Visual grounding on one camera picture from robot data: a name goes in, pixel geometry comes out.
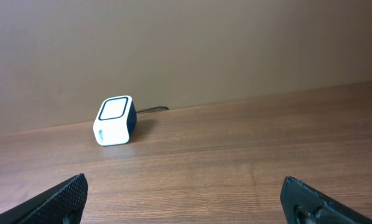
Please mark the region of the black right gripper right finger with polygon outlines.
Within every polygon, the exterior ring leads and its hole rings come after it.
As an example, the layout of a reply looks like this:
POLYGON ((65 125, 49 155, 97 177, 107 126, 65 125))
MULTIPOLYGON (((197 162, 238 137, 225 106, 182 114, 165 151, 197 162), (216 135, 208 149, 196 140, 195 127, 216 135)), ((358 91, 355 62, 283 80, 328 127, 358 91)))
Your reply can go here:
POLYGON ((284 179, 280 200, 288 224, 372 224, 372 219, 292 176, 284 179))

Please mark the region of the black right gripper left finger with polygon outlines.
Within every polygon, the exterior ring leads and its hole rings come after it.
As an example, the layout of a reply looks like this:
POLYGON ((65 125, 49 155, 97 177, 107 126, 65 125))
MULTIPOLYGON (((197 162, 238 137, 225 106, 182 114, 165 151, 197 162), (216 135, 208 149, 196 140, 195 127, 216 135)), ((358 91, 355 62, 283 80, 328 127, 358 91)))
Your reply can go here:
POLYGON ((80 173, 0 214, 0 224, 79 224, 87 196, 80 173))

